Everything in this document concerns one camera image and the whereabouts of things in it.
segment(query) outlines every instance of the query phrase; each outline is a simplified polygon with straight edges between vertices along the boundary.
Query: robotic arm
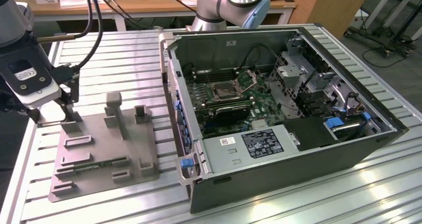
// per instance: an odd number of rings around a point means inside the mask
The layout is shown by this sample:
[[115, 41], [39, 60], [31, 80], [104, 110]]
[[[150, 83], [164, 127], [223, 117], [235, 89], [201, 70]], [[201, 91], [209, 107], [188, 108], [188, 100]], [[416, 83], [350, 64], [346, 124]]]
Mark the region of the robotic arm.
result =
[[[99, 16], [99, 36], [86, 59], [76, 66], [54, 67], [39, 42], [71, 40], [83, 37], [92, 25], [92, 7], [88, 1], [90, 20], [83, 33], [62, 37], [36, 38], [31, 21], [15, 0], [0, 0], [0, 111], [26, 113], [38, 123], [38, 108], [55, 101], [66, 119], [74, 120], [72, 104], [79, 100], [79, 70], [91, 59], [99, 46], [103, 28], [98, 0], [94, 0]], [[226, 20], [243, 28], [262, 23], [270, 8], [270, 0], [198, 0], [194, 31], [223, 30]], [[70, 88], [66, 92], [60, 85]]]
[[[54, 67], [46, 55], [39, 40], [51, 43], [83, 37], [91, 29], [92, 8], [90, 4], [88, 26], [83, 33], [64, 37], [38, 39], [32, 32], [28, 18], [24, 16], [15, 0], [0, 0], [0, 111], [16, 110], [26, 113], [38, 123], [40, 112], [38, 108], [55, 101], [72, 120], [72, 104], [79, 100], [79, 70], [90, 60], [96, 47], [86, 60], [76, 66]], [[96, 44], [102, 39], [100, 30]], [[59, 86], [66, 84], [70, 92]]]
[[270, 0], [198, 0], [193, 31], [225, 30], [226, 21], [257, 28], [270, 9]]

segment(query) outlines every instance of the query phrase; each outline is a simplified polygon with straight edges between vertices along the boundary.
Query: motherboard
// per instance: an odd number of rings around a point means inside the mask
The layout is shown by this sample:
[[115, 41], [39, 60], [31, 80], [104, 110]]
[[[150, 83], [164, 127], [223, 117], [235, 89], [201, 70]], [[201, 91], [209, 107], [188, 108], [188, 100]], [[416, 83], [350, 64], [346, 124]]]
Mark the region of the motherboard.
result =
[[188, 93], [205, 138], [281, 124], [281, 104], [271, 95], [269, 75], [254, 70], [195, 74]]

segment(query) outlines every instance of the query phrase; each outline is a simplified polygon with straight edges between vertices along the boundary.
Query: label sticker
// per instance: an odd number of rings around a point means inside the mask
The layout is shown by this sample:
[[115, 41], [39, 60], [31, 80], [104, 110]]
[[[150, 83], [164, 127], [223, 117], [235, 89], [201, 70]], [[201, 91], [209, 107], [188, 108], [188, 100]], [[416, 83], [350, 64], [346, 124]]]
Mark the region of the label sticker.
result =
[[227, 41], [226, 46], [237, 46], [237, 41]]
[[253, 158], [265, 157], [285, 151], [273, 129], [243, 134], [242, 139]]
[[219, 140], [219, 142], [222, 143], [222, 146], [226, 146], [226, 145], [237, 143], [234, 137], [223, 138], [223, 139]]
[[27, 70], [23, 70], [18, 73], [15, 73], [15, 77], [20, 80], [24, 81], [26, 79], [35, 77], [38, 74], [38, 71], [34, 69], [34, 67], [28, 68]]

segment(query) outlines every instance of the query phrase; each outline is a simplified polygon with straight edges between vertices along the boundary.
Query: component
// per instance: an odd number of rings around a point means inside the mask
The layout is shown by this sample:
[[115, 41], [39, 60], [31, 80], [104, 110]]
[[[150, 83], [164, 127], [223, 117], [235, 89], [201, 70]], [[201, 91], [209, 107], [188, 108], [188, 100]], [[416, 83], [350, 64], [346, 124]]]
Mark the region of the component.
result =
[[266, 119], [259, 119], [251, 122], [253, 129], [261, 129], [269, 127], [269, 122]]
[[277, 72], [279, 73], [286, 87], [294, 87], [299, 81], [302, 71], [295, 66], [281, 66], [277, 68]]
[[215, 83], [211, 85], [211, 87], [214, 98], [217, 100], [238, 98], [241, 96], [241, 93], [238, 92], [231, 82]]
[[215, 121], [225, 124], [234, 124], [245, 120], [251, 112], [249, 105], [239, 105], [233, 107], [223, 107], [215, 111]]

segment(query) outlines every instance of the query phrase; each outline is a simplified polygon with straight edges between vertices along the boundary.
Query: caster wheel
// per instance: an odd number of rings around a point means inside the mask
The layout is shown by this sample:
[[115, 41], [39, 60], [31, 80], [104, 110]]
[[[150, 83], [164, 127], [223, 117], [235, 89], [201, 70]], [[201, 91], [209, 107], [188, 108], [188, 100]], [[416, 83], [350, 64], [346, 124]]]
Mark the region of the caster wheel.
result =
[[387, 58], [387, 57], [390, 57], [390, 56], [391, 56], [391, 51], [386, 50], [386, 51], [383, 52], [383, 57]]
[[350, 36], [351, 36], [351, 31], [347, 30], [347, 31], [345, 32], [345, 37], [346, 37], [346, 38], [350, 38]]
[[404, 57], [409, 57], [409, 55], [410, 55], [410, 51], [405, 51], [405, 52], [402, 53], [402, 56], [404, 56]]

